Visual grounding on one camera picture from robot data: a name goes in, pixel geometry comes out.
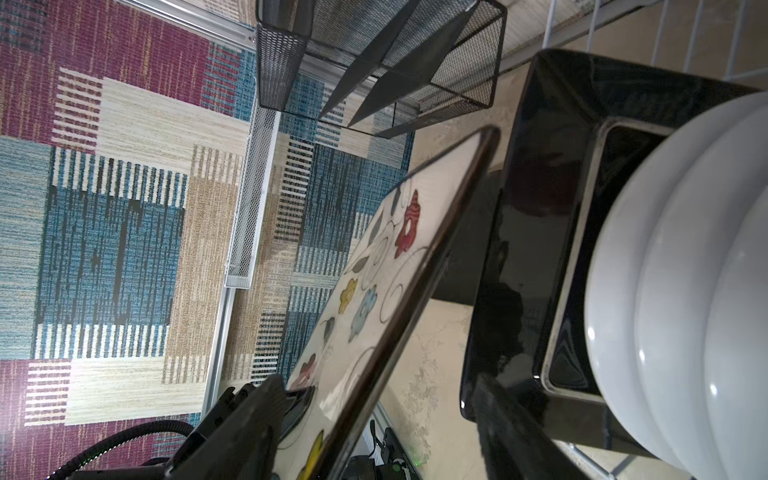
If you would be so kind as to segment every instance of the yellow flower pattern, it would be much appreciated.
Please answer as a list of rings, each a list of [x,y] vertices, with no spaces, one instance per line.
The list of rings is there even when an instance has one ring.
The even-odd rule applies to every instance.
[[[323,430],[320,430],[320,433],[315,437],[315,442],[312,444],[310,455],[306,458],[306,464],[304,465],[304,468],[301,469],[301,472],[299,472],[299,476],[296,477],[296,480],[309,480],[310,475],[312,474],[312,469],[315,468],[317,459],[320,457],[320,449],[322,447]]]
[[[357,279],[349,279],[349,283],[346,284],[346,288],[339,296],[339,300],[341,300],[341,304],[339,305],[339,315],[344,313],[346,306],[349,305],[349,302],[352,300],[352,296],[355,294],[355,288],[357,288]]]

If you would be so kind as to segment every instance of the black hose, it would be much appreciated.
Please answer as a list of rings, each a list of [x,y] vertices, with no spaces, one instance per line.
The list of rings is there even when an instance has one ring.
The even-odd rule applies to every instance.
[[[181,420],[155,420],[154,422],[142,423],[125,429],[122,432],[115,433],[108,436],[106,439],[101,440],[99,443],[92,447],[85,449],[79,455],[76,455],[72,460],[63,464],[58,470],[51,473],[48,476],[48,480],[66,480],[69,475],[72,475],[84,465],[90,461],[102,456],[104,453],[109,452],[114,447],[129,442],[130,440],[143,437],[144,435],[151,435],[153,433],[178,433],[180,435],[189,436],[192,433],[194,427],[189,423],[182,422]]]

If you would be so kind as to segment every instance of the dish rack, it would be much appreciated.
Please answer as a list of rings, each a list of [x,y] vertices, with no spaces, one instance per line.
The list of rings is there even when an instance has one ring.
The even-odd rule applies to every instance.
[[[260,105],[383,138],[490,108],[502,56],[506,8],[495,0],[421,0],[392,34],[397,15],[409,5],[414,2],[262,0],[257,32]],[[395,72],[413,78],[418,74],[413,60],[416,65],[434,60],[430,54],[439,49],[431,48],[430,42],[439,41],[445,27],[467,11],[471,17],[430,78],[396,101],[382,105],[365,121],[352,121],[357,120],[352,114],[384,75]],[[366,47],[380,43],[387,28],[391,45],[380,60],[371,59]],[[422,57],[414,59],[413,52],[419,49]],[[410,65],[406,57],[411,57]],[[321,115],[319,108],[307,107],[301,86],[312,79],[299,73],[302,62],[319,61],[345,72],[356,60],[369,63],[371,73],[339,104],[341,108]]]

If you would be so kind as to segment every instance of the white plate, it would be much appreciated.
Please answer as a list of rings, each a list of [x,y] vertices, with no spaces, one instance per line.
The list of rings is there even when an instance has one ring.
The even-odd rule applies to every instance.
[[[729,478],[768,472],[768,189],[747,214],[720,273],[704,353],[715,443]]]
[[[726,478],[703,394],[704,337],[717,277],[768,180],[767,125],[762,107],[688,171],[649,243],[635,300],[646,400],[674,454],[699,480]]]
[[[649,452],[683,468],[664,440],[642,392],[634,353],[634,300],[645,252],[667,199],[690,166],[768,94],[737,98],[694,118],[642,163],[603,225],[589,269],[587,350],[600,391],[622,426]]]

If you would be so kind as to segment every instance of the carpet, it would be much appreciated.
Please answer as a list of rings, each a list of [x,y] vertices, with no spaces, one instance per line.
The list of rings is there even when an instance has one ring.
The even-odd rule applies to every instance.
[[[112,0],[0,0],[0,27],[0,478],[23,480],[199,419],[255,55]]]
[[[0,478],[16,480],[148,419],[199,420],[256,62],[113,0],[0,0],[0,26]],[[331,90],[300,76],[290,101],[319,112]],[[293,368],[411,144],[283,116],[224,386]]]

